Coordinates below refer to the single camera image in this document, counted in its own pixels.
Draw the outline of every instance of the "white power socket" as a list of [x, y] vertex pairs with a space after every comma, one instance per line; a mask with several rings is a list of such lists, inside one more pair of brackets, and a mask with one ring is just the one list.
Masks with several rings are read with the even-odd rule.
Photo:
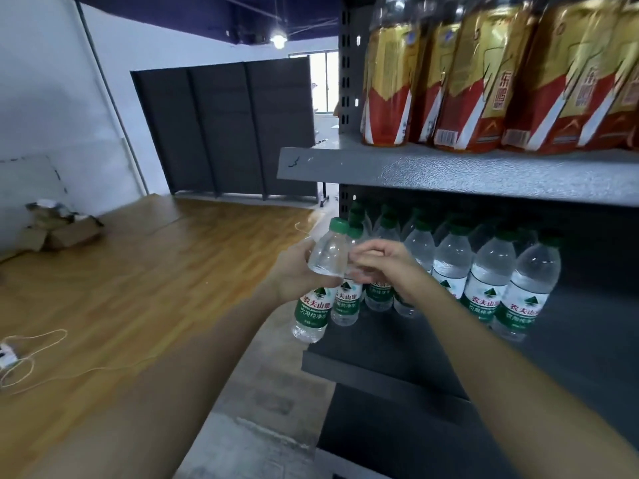
[[18, 362], [18, 357], [7, 343], [0, 343], [0, 371], [6, 371]]

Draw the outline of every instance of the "ceiling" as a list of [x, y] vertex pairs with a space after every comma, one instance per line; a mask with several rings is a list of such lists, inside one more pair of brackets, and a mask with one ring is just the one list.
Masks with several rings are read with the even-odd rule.
[[268, 42], [279, 23], [289, 40], [337, 35], [340, 0], [78, 0], [112, 15], [230, 43]]

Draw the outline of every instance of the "person's right arm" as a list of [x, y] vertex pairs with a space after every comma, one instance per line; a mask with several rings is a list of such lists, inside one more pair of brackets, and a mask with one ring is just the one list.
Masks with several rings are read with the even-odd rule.
[[639, 478], [639, 456], [617, 431], [487, 330], [403, 244], [367, 241], [351, 258], [377, 270], [357, 280], [389, 281], [426, 316], [484, 424], [523, 478]]

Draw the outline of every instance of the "concrete floor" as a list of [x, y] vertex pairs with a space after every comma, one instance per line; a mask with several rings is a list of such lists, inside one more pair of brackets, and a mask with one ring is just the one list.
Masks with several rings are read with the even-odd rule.
[[[327, 184], [330, 200], [319, 205], [238, 199], [257, 205], [288, 205], [323, 212], [311, 235], [318, 239], [338, 214], [339, 185]], [[295, 303], [270, 315], [244, 353], [175, 479], [324, 479], [313, 451], [333, 395], [332, 382], [301, 371], [305, 344], [290, 326]]]

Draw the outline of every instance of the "forearm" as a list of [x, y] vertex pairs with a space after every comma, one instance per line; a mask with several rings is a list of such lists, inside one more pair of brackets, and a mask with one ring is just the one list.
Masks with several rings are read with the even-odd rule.
[[201, 335], [159, 358], [114, 406], [87, 420], [29, 475], [170, 478], [235, 365], [277, 307], [263, 285]]
[[635, 450], [599, 415], [421, 276], [425, 314], [486, 427], [526, 478], [639, 476]]

